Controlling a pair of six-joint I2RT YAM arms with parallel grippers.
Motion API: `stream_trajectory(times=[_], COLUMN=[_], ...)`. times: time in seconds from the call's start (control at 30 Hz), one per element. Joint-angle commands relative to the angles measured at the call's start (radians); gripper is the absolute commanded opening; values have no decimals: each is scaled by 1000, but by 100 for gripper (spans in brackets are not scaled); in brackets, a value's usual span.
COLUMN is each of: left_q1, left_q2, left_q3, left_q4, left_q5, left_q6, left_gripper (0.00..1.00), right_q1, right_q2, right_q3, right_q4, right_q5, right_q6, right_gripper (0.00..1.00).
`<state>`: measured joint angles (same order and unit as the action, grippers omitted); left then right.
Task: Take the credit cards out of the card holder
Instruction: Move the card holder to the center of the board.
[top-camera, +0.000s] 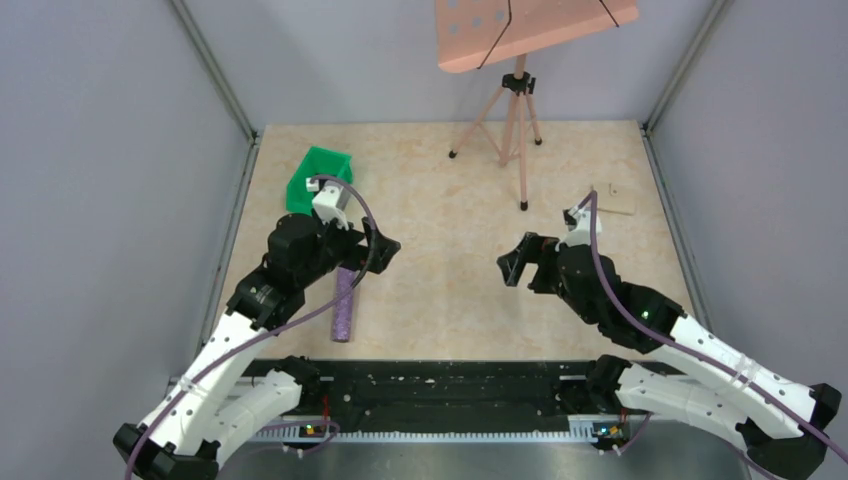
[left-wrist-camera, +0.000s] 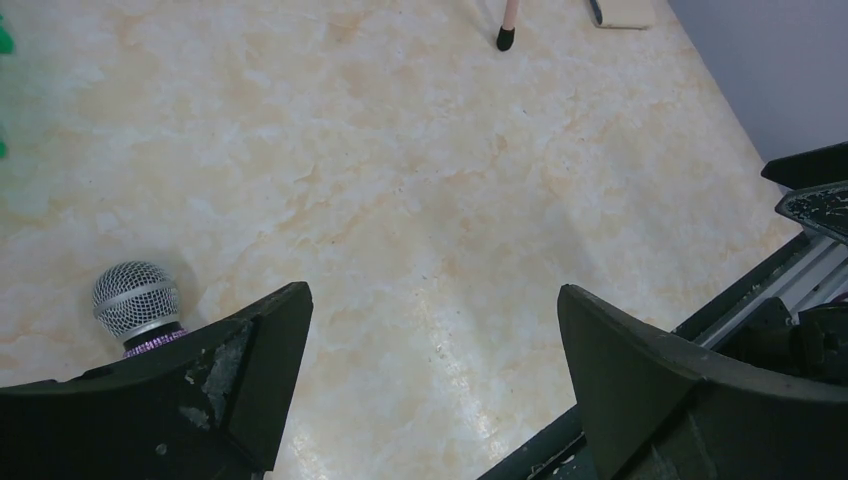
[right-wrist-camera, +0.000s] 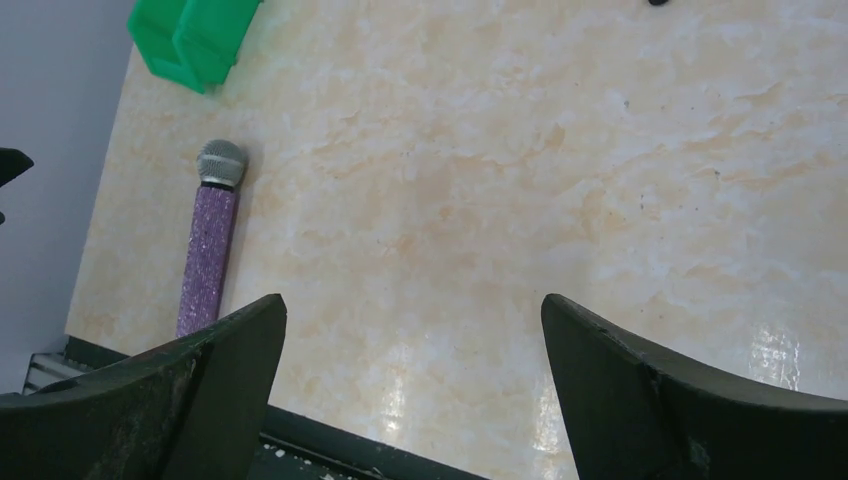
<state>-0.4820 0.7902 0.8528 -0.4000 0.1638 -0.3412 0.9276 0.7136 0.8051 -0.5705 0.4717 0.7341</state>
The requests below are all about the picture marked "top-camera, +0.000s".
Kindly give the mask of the beige card holder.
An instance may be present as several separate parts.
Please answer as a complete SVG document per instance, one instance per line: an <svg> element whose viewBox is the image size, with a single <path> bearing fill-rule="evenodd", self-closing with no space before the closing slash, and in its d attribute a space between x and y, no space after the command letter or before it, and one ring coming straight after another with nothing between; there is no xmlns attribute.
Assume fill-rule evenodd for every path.
<svg viewBox="0 0 848 480"><path fill-rule="evenodd" d="M637 197L632 189L614 183L595 183L600 211L633 216L637 212Z"/></svg>

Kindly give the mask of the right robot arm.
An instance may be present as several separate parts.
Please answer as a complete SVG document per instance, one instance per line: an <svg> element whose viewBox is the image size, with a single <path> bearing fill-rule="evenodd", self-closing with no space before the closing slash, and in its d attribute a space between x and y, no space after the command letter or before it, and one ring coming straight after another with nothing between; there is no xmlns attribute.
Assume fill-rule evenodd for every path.
<svg viewBox="0 0 848 480"><path fill-rule="evenodd" d="M560 240L528 232L496 264L505 285L536 266L536 294L563 300L613 343L671 366L685 385L658 378L618 357L597 360L593 393L618 407L673 418L708 432L742 453L759 471L808 479L836 445L825 429L838 413L841 392L827 383L805 385L764 367L702 326L659 291L624 281L588 234Z"/></svg>

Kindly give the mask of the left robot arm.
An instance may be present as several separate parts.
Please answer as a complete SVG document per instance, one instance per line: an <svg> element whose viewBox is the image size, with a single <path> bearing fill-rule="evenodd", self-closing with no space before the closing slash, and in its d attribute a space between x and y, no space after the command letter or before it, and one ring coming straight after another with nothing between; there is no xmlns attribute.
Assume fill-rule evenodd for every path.
<svg viewBox="0 0 848 480"><path fill-rule="evenodd" d="M273 418L295 409L311 379L274 370L236 400L228 398L247 367L280 333L316 317L298 317L305 291L339 267L380 274L400 251L365 217L362 228L300 213L281 217L259 265L245 276L206 345L165 399L113 444L127 479L214 479L233 454Z"/></svg>

